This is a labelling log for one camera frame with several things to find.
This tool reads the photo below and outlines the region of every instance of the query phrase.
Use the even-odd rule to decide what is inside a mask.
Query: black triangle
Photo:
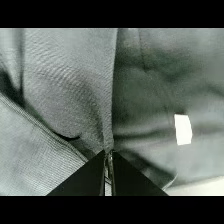
[[[168,196],[117,152],[113,152],[114,196]]]
[[[104,196],[105,151],[101,151],[48,196]]]

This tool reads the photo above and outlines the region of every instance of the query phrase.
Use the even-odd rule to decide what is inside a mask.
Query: fabric
[[[223,53],[223,29],[1,28],[0,194],[46,195],[112,148],[162,188],[222,176]]]

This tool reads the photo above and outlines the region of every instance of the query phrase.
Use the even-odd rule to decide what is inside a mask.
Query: clothing tag
[[[187,115],[174,115],[177,145],[191,144],[193,136],[191,122]]]

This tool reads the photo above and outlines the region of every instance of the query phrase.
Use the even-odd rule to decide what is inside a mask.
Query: dark gray cloth
[[[0,194],[45,195],[114,146],[160,187],[223,175],[223,57],[223,29],[0,29]]]

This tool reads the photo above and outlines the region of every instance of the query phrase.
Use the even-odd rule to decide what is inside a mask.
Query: white label
[[[191,144],[193,136],[191,122],[187,115],[174,115],[177,145]]]

